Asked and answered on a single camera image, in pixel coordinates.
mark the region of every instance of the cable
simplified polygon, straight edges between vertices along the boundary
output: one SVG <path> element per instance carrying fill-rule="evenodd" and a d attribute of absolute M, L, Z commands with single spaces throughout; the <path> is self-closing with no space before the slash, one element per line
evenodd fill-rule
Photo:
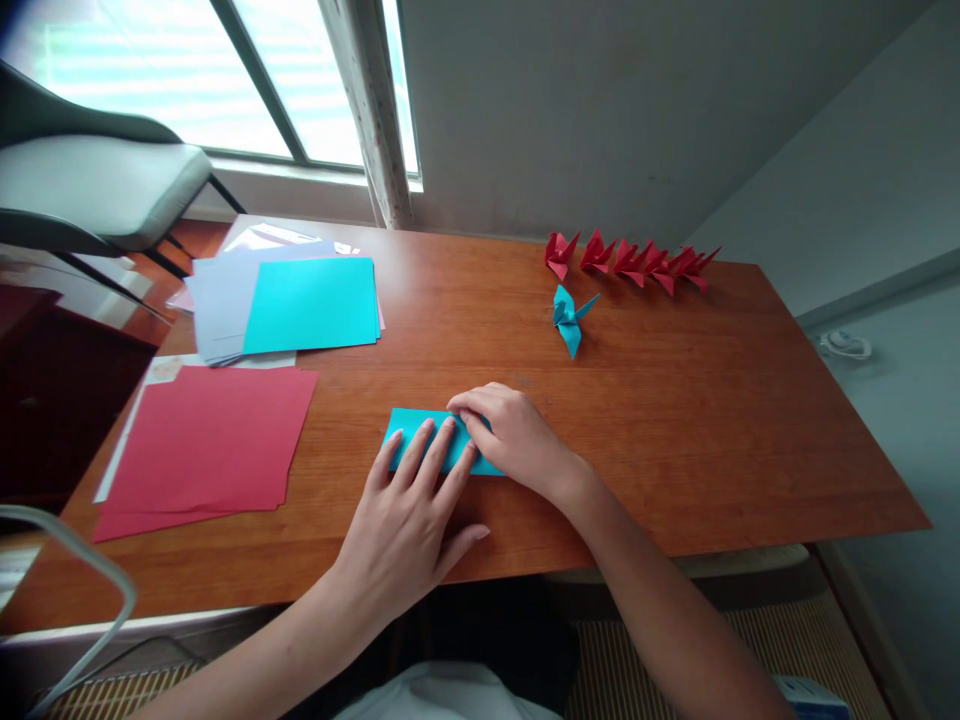
<path fill-rule="evenodd" d="M 79 535 L 50 513 L 21 505 L 0 505 L 0 517 L 33 523 L 43 528 L 59 540 L 70 552 L 86 562 L 93 569 L 103 573 L 120 589 L 120 592 L 123 593 L 123 608 L 121 608 L 120 614 L 117 615 L 117 619 L 113 621 L 113 625 L 87 650 L 83 657 L 77 660 L 76 664 L 67 671 L 67 674 L 63 676 L 60 682 L 53 686 L 43 700 L 37 703 L 36 707 L 27 714 L 29 720 L 30 718 L 39 718 L 43 715 L 49 707 L 56 702 L 57 698 L 66 692 L 66 689 L 76 680 L 77 676 L 90 661 L 103 650 L 107 643 L 113 640 L 120 631 L 120 627 L 130 618 L 131 613 L 133 613 L 133 607 L 137 604 L 137 588 L 134 586 L 130 577 L 121 570 L 118 565 L 87 545 Z"/>
<path fill-rule="evenodd" d="M 60 693 L 60 696 L 62 697 L 63 695 L 66 695 L 68 692 L 70 692 L 71 690 L 75 690 L 76 688 L 80 687 L 85 682 L 89 682 L 91 679 L 93 679 L 94 677 L 102 673 L 104 670 L 107 670 L 112 665 L 116 665 L 118 662 L 123 660 L 128 655 L 131 655 L 132 653 L 142 648 L 144 645 L 149 645 L 150 643 L 156 642 L 158 640 L 164 640 L 166 642 L 169 642 L 180 652 L 181 655 L 183 655 L 188 660 L 192 660 L 197 665 L 206 665 L 209 662 L 206 658 L 203 658 L 197 655 L 192 650 L 190 650 L 186 645 L 181 643 L 172 635 L 154 635 L 153 637 L 149 637 L 146 640 L 141 640 L 135 645 L 131 645 L 126 650 L 118 654 L 116 657 L 111 658 L 110 660 L 107 660 L 105 663 L 98 665 L 93 670 L 88 672 L 86 675 L 83 675 L 77 678 L 72 683 L 70 683 L 65 688 L 63 688 L 63 690 Z"/>
<path fill-rule="evenodd" d="M 70 272 L 69 270 L 64 270 L 63 268 L 55 268 L 55 267 L 51 267 L 50 265 L 44 265 L 43 263 L 31 262 L 30 260 L 8 260 L 8 261 L 6 261 L 6 262 L 7 262 L 7 264 L 10 265 L 10 266 L 15 266 L 15 265 L 32 265 L 33 267 L 43 268 L 44 270 L 53 270 L 54 272 L 63 273 L 64 275 L 69 275 L 70 277 L 76 277 L 76 278 L 80 278 L 81 280 L 86 280 L 88 283 L 93 283 L 93 284 L 96 285 L 97 287 L 100 287 L 100 288 L 103 288 L 104 290 L 109 290 L 110 292 L 115 293 L 117 297 L 123 298 L 123 299 L 126 300 L 128 303 L 132 303 L 133 305 L 136 305 L 137 307 L 142 307 L 142 308 L 143 308 L 144 310 L 146 310 L 148 313 L 150 313 L 150 314 L 153 315 L 155 318 L 157 318 L 157 320 L 159 320 L 160 322 L 164 323 L 165 325 L 167 325 L 167 326 L 169 326 L 169 327 L 173 327 L 173 323 L 172 323 L 170 320 L 168 320 L 166 317 L 164 317 L 163 315 L 161 315 L 160 313 L 158 313 L 156 310 L 154 310 L 152 307 L 150 307 L 150 306 L 147 305 L 146 303 L 144 303 L 144 302 L 135 302 L 134 300 L 132 300 L 132 299 L 128 298 L 126 295 L 124 295 L 122 292 L 118 292 L 117 290 L 115 290 L 114 288 L 110 287 L 109 285 L 101 285 L 101 284 L 98 283 L 96 280 L 94 280 L 93 278 L 88 278 L 86 275 L 81 275 L 80 273 L 72 273 L 72 272 Z"/>

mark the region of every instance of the paper crane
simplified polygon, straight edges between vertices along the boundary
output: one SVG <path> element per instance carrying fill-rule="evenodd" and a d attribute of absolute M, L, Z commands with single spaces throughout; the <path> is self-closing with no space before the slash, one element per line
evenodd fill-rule
<path fill-rule="evenodd" d="M 577 348 L 580 347 L 580 321 L 590 312 L 590 308 L 599 297 L 596 295 L 593 300 L 574 312 L 573 298 L 570 293 L 563 285 L 557 286 L 557 294 L 553 296 L 553 324 L 567 344 L 571 360 L 577 356 Z"/>
<path fill-rule="evenodd" d="M 621 240 L 613 271 L 630 278 L 640 287 L 644 287 L 647 276 L 653 276 L 663 285 L 667 294 L 672 296 L 674 288 L 672 272 L 676 258 L 668 262 L 667 251 L 658 250 L 653 240 L 647 240 L 647 246 L 643 252 L 637 253 L 637 250 L 639 250 L 637 245 L 628 245 L 626 240 Z"/>
<path fill-rule="evenodd" d="M 587 270 L 593 268 L 600 272 L 607 272 L 607 260 L 613 254 L 613 247 L 617 244 L 614 240 L 610 247 L 604 249 L 603 238 L 600 236 L 600 230 L 594 230 L 590 242 L 587 243 L 586 250 L 583 251 L 583 259 L 580 260 L 580 269 Z"/>
<path fill-rule="evenodd" d="M 550 233 L 550 240 L 547 242 L 547 252 L 543 258 L 543 264 L 553 270 L 557 277 L 562 281 L 567 276 L 567 263 L 570 256 L 573 255 L 573 249 L 577 246 L 580 239 L 580 233 L 573 236 L 570 244 L 560 233 Z"/>
<path fill-rule="evenodd" d="M 723 246 L 721 245 L 721 247 L 717 248 L 706 257 L 704 257 L 706 253 L 700 253 L 697 255 L 697 251 L 692 247 L 681 248 L 680 254 L 675 258 L 677 262 L 675 269 L 676 276 L 678 278 L 686 278 L 700 288 L 701 293 L 706 293 L 707 281 L 700 277 L 700 271 L 710 264 L 710 261 L 716 257 L 716 254 L 720 252 L 722 247 Z"/>

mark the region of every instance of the fingers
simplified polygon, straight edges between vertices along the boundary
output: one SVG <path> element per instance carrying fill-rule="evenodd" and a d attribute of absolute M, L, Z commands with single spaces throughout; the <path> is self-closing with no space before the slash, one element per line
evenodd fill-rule
<path fill-rule="evenodd" d="M 390 470 L 390 462 L 393 460 L 393 454 L 400 447 L 403 440 L 403 430 L 397 430 L 393 435 L 387 438 L 387 441 L 380 447 L 376 459 L 370 468 L 370 474 L 367 475 L 367 484 L 364 485 L 364 492 L 373 492 L 382 490 L 387 486 L 387 471 Z"/>
<path fill-rule="evenodd" d="M 437 491 L 434 504 L 444 518 L 449 518 L 453 508 L 456 507 L 457 500 L 460 499 L 460 494 L 463 492 L 467 480 L 470 479 L 470 468 L 473 467 L 473 461 L 476 458 L 477 445 L 471 440 L 463 448 L 463 452 L 457 459 L 457 464 L 450 470 L 447 479 L 443 481 L 443 485 Z"/>
<path fill-rule="evenodd" d="M 490 453 L 494 452 L 494 445 L 497 443 L 497 436 L 490 432 L 483 419 L 472 410 L 461 410 L 460 419 L 467 426 L 467 432 L 470 438 L 480 448 L 480 452 L 490 459 Z"/>
<path fill-rule="evenodd" d="M 454 566 L 463 559 L 463 556 L 470 551 L 470 548 L 489 534 L 490 528 L 486 525 L 468 525 L 451 538 L 440 551 L 440 557 L 437 559 L 437 569 L 434 571 L 434 583 L 442 582 Z"/>
<path fill-rule="evenodd" d="M 457 424 L 452 417 L 448 417 L 440 424 L 437 437 L 430 443 L 427 456 L 420 464 L 420 472 L 417 473 L 417 477 L 413 481 L 413 487 L 428 493 L 428 496 L 433 496 L 433 488 L 437 484 L 437 475 L 440 474 L 440 468 L 443 467 L 443 461 L 447 457 L 447 448 L 450 447 L 450 438 L 453 437 L 456 427 Z"/>
<path fill-rule="evenodd" d="M 452 413 L 458 413 L 463 408 L 469 408 L 480 415 L 491 415 L 503 402 L 500 395 L 492 390 L 483 388 L 474 388 L 465 393 L 454 395 L 447 403 L 447 410 Z"/>
<path fill-rule="evenodd" d="M 398 490 L 405 490 L 410 487 L 410 483 L 416 477 L 417 468 L 420 467 L 423 450 L 427 446 L 430 435 L 433 434 L 433 425 L 433 418 L 427 418 L 414 433 L 413 440 L 410 441 L 410 447 L 403 454 L 397 472 L 394 473 L 393 482 L 390 483 L 391 487 L 395 486 Z"/>

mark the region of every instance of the woven mat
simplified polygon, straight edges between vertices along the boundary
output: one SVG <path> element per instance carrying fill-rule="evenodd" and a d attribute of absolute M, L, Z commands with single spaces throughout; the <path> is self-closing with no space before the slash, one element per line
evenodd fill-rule
<path fill-rule="evenodd" d="M 891 720 L 829 591 L 808 600 L 724 615 L 771 673 L 817 681 L 843 698 L 857 720 Z M 623 623 L 588 620 L 574 626 L 582 657 L 567 718 L 677 717 L 640 665 Z"/>
<path fill-rule="evenodd" d="M 725 613 L 764 667 L 812 678 L 850 704 L 857 720 L 891 720 L 840 607 L 829 592 L 807 600 Z M 573 623 L 580 635 L 580 674 L 567 717 L 675 718 L 643 670 L 623 623 Z M 198 669 L 162 670 L 95 680 L 61 698 L 48 718 L 122 718 Z"/>

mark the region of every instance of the white wall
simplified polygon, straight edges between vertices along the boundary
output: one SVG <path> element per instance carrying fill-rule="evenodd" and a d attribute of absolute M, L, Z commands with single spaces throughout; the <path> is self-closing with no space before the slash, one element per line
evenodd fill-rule
<path fill-rule="evenodd" d="M 677 245 L 928 5 L 401 2 L 415 219 Z M 223 179 L 252 212 L 373 222 L 363 188 Z M 217 208 L 204 196 L 194 216 Z"/>
<path fill-rule="evenodd" d="M 928 10 L 690 240 L 759 263 L 799 316 L 935 271 L 960 248 L 960 2 Z"/>
<path fill-rule="evenodd" d="M 934 530 L 842 547 L 934 718 L 957 717 L 960 685 L 960 273 L 838 319 L 877 360 L 837 373 Z"/>

